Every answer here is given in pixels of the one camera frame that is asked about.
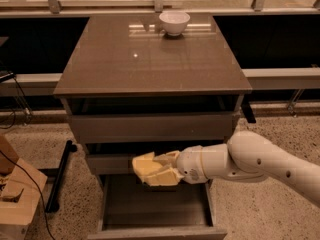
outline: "robotic arm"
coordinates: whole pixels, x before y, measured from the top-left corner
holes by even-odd
[[[235,133],[227,144],[139,156],[133,159],[133,168],[150,186],[176,185],[181,179],[190,184],[205,183],[214,177],[258,182],[270,176],[320,206],[320,166],[250,131]]]

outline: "brown tabletop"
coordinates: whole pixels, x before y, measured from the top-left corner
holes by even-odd
[[[165,34],[156,13],[92,16],[54,94],[249,93],[251,86],[212,15],[190,16],[176,38]]]

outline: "cardboard box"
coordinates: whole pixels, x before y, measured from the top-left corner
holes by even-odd
[[[43,190],[47,177],[33,166],[19,158],[6,138],[0,135],[0,150],[11,160],[24,168]],[[34,182],[18,166],[13,165],[0,153],[0,173],[11,173],[1,193],[1,197],[16,196],[23,193],[18,203],[0,201],[0,239],[24,239],[29,224],[37,209],[40,193]]]

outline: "speckled floor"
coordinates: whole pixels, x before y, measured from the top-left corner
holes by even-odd
[[[254,107],[257,123],[240,119],[238,128],[270,139],[288,152],[320,165],[320,104],[297,108],[293,118],[281,106]],[[58,167],[67,140],[74,140],[63,112],[36,115],[32,124],[2,131],[17,153],[37,168]],[[44,193],[48,196],[50,184]],[[320,209],[282,183],[215,179],[211,188],[216,226],[225,239],[319,239]],[[56,239],[86,239],[95,233],[102,191],[89,172],[84,152],[71,153],[60,193],[60,210],[48,214]],[[26,239],[49,239],[43,210],[37,210]]]

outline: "bowl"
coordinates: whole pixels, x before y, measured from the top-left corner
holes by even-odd
[[[190,15],[185,12],[170,11],[161,13],[159,19],[168,35],[178,36],[186,29]]]

